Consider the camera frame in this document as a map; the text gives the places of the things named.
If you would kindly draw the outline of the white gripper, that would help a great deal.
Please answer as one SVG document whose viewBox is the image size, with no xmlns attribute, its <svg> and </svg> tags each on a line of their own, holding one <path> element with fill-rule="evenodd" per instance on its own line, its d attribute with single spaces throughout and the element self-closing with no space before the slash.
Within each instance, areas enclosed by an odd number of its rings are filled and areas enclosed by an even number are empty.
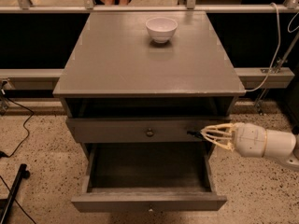
<svg viewBox="0 0 299 224">
<path fill-rule="evenodd" d="M 208 133 L 227 134 L 234 129 L 234 138 L 231 136 L 216 136 Z M 267 131 L 265 128 L 238 122 L 208 125 L 201 130 L 203 137 L 215 146 L 226 150 L 236 151 L 242 157 L 261 158 L 265 153 Z"/>
</svg>

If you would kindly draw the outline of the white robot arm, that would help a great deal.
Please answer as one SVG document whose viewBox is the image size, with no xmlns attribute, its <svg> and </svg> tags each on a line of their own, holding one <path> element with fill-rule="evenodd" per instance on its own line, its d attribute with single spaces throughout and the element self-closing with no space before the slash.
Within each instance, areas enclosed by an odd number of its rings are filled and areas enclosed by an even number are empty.
<svg viewBox="0 0 299 224">
<path fill-rule="evenodd" d="M 295 134 L 244 122 L 209 125 L 200 134 L 208 142 L 242 157 L 267 158 L 299 171 L 298 136 Z"/>
</svg>

